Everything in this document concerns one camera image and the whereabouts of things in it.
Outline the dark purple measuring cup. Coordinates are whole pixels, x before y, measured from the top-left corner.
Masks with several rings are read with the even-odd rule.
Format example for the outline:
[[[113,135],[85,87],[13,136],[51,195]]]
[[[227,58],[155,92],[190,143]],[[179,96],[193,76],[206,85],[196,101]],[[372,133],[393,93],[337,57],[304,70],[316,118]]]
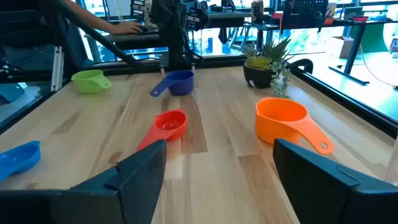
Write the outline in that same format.
[[[152,89],[150,95],[158,97],[167,88],[174,96],[190,94],[194,89],[194,73],[189,70],[170,72]]]

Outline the red measuring cup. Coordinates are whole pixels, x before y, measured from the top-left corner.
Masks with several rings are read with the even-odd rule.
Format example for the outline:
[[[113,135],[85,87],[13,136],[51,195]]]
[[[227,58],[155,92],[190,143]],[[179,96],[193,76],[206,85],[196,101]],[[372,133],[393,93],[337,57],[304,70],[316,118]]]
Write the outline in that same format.
[[[182,108],[155,115],[151,127],[138,145],[137,151],[143,150],[160,139],[175,140],[180,138],[187,130],[187,122],[187,115]]]

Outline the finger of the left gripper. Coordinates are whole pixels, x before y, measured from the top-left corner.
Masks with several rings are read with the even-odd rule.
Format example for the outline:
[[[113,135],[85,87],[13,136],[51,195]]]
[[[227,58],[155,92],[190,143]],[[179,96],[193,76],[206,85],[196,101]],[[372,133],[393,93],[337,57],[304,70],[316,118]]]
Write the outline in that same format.
[[[146,12],[145,0],[131,0],[131,16],[133,18],[144,18]]]
[[[209,17],[205,8],[191,7],[186,16],[186,29],[198,31],[204,29],[209,24]]]

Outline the orange measuring cup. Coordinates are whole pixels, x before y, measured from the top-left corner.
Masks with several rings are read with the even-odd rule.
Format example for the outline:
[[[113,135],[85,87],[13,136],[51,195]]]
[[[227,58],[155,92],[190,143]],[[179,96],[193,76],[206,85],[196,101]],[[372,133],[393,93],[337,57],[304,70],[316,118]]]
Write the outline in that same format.
[[[265,97],[257,102],[255,131],[260,139],[273,144],[282,138],[292,143],[301,137],[322,155],[334,151],[333,143],[300,103],[285,98]]]

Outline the black background desk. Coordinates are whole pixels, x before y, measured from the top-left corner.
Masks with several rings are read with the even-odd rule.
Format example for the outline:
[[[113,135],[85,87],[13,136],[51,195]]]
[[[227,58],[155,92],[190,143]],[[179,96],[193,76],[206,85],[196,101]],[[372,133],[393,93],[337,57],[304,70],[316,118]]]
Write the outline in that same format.
[[[292,29],[314,29],[314,28],[317,28],[318,32],[320,32],[322,28],[339,27],[339,26],[343,26],[343,27],[358,26],[359,27],[358,32],[354,38],[353,46],[351,47],[351,50],[349,52],[349,57],[346,62],[346,65],[345,65],[345,70],[342,72],[341,70],[338,70],[333,67],[329,67],[329,69],[333,70],[336,73],[339,73],[340,75],[343,75],[343,76],[349,78],[350,80],[352,80],[360,85],[367,85],[367,84],[370,84],[370,82],[362,81],[355,77],[352,77],[350,75],[350,72],[351,72],[352,66],[354,64],[355,57],[357,56],[358,50],[360,49],[361,41],[362,41],[366,26],[398,23],[398,20],[393,21],[391,18],[386,18],[382,21],[366,20],[364,22],[361,22],[361,21],[349,21],[349,20],[335,19],[333,17],[333,22],[331,24],[326,24],[326,25],[324,25],[324,22],[326,21],[326,19],[324,19],[323,21],[319,21],[316,24],[298,24],[298,25],[285,25],[284,22],[286,22],[286,21],[287,21],[286,19],[281,17],[279,19],[279,23],[276,24],[276,22],[272,22],[271,15],[264,15],[260,19],[254,21],[254,22],[245,22],[244,24],[248,24],[248,25],[255,27],[261,31],[280,30],[280,33],[283,33],[284,30],[292,30]]]

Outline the potted succulent plant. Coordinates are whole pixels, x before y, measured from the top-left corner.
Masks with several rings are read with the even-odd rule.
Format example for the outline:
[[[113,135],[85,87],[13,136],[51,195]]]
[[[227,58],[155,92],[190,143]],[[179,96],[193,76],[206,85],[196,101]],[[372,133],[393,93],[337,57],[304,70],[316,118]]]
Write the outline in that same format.
[[[263,89],[272,88],[277,98],[289,98],[287,94],[289,76],[292,74],[285,58],[290,37],[264,44],[257,49],[254,44],[244,47],[243,54],[246,61],[243,66],[244,77],[250,87]]]

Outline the cardboard box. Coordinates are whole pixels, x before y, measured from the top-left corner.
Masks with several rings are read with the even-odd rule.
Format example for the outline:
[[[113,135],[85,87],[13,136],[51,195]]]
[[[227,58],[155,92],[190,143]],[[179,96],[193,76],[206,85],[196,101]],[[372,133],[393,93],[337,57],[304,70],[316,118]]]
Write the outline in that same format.
[[[354,40],[351,37],[334,36],[326,42],[326,52],[336,58],[348,58]]]

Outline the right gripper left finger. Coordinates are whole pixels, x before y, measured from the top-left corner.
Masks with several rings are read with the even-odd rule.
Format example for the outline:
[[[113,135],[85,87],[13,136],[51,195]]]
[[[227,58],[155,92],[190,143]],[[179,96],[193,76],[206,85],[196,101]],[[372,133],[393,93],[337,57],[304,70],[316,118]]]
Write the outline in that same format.
[[[56,224],[150,224],[164,180],[167,146],[158,140],[57,194]]]

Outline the person's hand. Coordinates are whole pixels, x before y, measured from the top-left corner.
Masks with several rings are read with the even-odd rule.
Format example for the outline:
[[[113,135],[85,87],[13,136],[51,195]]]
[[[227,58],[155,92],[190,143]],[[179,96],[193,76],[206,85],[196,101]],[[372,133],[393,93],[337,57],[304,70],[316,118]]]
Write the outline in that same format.
[[[113,24],[109,28],[109,33],[115,35],[140,34],[142,32],[142,28],[143,25],[140,23],[127,21],[119,24]]]

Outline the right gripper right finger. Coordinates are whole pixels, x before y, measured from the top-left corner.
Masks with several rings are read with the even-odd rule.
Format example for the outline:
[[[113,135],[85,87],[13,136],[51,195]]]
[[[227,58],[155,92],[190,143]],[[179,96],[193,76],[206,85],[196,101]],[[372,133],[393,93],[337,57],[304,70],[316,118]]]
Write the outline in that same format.
[[[273,159],[300,224],[398,224],[398,187],[284,139]]]

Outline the person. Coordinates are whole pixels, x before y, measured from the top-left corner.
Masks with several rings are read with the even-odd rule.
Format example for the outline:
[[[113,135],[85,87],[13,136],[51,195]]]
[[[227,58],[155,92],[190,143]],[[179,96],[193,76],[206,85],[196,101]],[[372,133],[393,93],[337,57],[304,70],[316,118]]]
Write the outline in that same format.
[[[56,2],[83,17],[72,0],[0,0],[0,63],[15,70],[53,68],[54,42],[46,13]]]

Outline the black pegboard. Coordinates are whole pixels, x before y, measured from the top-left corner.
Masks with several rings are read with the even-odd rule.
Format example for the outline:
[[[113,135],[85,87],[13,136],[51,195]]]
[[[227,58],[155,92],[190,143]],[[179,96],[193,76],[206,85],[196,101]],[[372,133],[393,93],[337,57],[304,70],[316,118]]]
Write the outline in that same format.
[[[285,0],[282,29],[322,27],[328,0]]]

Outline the person's forearm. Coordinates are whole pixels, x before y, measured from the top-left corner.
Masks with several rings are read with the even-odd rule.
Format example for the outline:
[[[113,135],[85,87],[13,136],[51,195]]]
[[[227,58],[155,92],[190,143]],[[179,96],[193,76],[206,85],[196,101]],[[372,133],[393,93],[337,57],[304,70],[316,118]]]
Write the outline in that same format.
[[[62,0],[62,2],[69,8],[69,10],[71,10],[90,27],[109,33],[113,32],[114,26],[111,23],[107,22],[104,19],[96,17],[94,14],[90,13],[86,9],[83,9],[79,4],[73,2],[72,0]]]

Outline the blue measuring cup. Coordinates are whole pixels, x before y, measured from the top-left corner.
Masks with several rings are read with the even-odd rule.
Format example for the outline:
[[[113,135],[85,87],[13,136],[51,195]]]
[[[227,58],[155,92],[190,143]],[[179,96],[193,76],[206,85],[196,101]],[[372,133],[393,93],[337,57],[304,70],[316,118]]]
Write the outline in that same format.
[[[31,141],[0,152],[0,182],[35,166],[41,157],[40,141]]]

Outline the green measuring cup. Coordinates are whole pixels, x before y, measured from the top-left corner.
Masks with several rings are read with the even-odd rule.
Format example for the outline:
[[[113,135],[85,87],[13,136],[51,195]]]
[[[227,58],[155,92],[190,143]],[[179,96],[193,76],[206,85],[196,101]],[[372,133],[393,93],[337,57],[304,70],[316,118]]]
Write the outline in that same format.
[[[82,94],[101,92],[113,86],[113,83],[104,76],[102,70],[80,71],[74,74],[71,80]]]

